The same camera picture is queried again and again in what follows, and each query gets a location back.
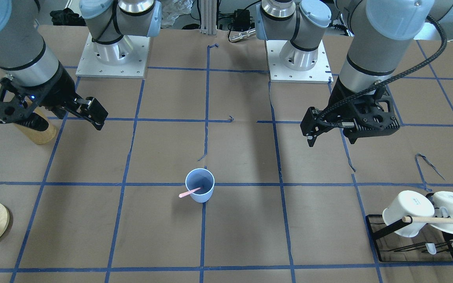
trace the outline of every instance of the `blue cup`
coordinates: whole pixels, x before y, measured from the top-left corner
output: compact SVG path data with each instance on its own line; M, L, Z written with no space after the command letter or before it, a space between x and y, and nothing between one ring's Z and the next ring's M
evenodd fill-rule
M214 176L207 169L193 169L186 176L185 185L189 191L201 187L200 190L192 193L191 197L196 202L206 202L214 191Z

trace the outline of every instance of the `wooden dowel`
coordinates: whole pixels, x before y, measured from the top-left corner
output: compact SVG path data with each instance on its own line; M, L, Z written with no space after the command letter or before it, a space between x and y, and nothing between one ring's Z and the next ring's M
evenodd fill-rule
M39 110L39 108L34 109L34 113L40 115L48 122L48 128L45 131L36 131L27 127L20 126L18 124L14 124L14 126L19 129L24 135L26 135L30 140L32 140L32 142L36 145L43 145L55 138L57 129L50 123L50 120L48 120L48 118L43 114L43 112L41 112L41 110Z
M406 223L433 223L433 224L453 224L453 218L441 218L441 217L414 217L410 221L409 216L402 218L403 222Z

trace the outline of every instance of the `white plastic bag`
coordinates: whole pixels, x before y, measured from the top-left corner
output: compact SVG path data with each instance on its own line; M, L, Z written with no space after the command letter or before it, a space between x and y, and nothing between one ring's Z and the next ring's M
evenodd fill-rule
M160 0L162 3L162 24L160 27L168 28L174 25L176 19L192 11L193 0Z

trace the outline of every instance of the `pink spoon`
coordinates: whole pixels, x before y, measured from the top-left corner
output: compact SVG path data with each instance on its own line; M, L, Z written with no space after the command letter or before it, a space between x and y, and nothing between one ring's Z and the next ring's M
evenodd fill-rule
M192 193L200 190L202 187L199 187L199 188L196 188L196 189L193 189L191 191L187 191L187 192L184 192L184 193L180 193L179 194L179 197L186 197L187 195L191 195Z

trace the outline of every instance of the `white mug handle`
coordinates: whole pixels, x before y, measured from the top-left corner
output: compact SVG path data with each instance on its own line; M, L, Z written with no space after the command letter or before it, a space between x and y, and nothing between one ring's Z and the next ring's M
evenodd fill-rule
M443 218L447 218L449 217L449 214L448 214L448 210L446 209L445 206L440 206L439 207L439 210L438 210L438 217L443 217Z

